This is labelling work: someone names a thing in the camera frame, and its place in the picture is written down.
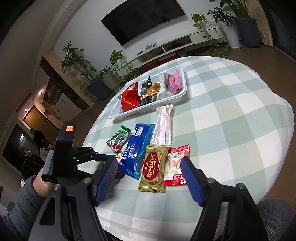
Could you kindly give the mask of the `person's left hand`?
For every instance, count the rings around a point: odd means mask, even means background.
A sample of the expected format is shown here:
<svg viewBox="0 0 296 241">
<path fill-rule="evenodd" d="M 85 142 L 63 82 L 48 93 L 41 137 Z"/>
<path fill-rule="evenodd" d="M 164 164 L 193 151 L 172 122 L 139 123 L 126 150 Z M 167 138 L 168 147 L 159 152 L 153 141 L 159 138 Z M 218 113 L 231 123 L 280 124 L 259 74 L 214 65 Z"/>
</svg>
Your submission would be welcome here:
<svg viewBox="0 0 296 241">
<path fill-rule="evenodd" d="M 42 197 L 46 198 L 54 186 L 54 183 L 44 182 L 42 180 L 43 169 L 41 169 L 33 181 L 33 187 L 36 193 Z"/>
</svg>

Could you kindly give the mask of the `grey sleeve left forearm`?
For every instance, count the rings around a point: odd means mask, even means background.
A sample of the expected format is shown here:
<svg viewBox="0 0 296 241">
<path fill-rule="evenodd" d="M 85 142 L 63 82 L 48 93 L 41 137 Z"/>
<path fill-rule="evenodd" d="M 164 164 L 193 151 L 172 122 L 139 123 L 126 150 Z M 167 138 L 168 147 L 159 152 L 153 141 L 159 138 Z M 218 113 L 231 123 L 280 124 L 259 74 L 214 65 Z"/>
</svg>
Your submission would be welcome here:
<svg viewBox="0 0 296 241">
<path fill-rule="evenodd" d="M 1 240 L 28 240 L 36 217 L 45 198 L 34 189 L 37 176 L 32 176 L 25 182 L 18 193 L 17 201 L 12 211 L 1 216 Z"/>
</svg>

